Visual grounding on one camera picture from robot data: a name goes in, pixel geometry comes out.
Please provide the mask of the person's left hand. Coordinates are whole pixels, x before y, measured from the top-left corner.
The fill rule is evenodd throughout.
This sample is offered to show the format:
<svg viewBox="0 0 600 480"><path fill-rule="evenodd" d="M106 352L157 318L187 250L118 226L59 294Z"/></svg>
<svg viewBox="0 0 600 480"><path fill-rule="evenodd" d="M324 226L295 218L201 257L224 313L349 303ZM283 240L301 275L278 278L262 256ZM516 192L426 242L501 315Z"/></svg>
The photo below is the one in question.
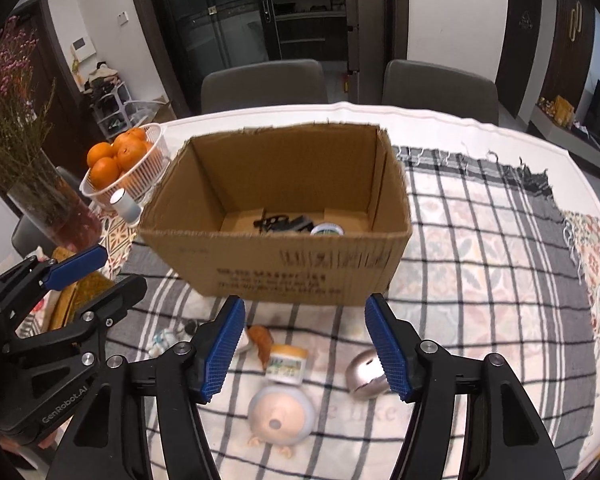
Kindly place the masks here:
<svg viewBox="0 0 600 480"><path fill-rule="evenodd" d="M0 447L18 454L22 448L42 448L54 445L59 428L38 422L18 422L15 426L0 425Z"/></svg>

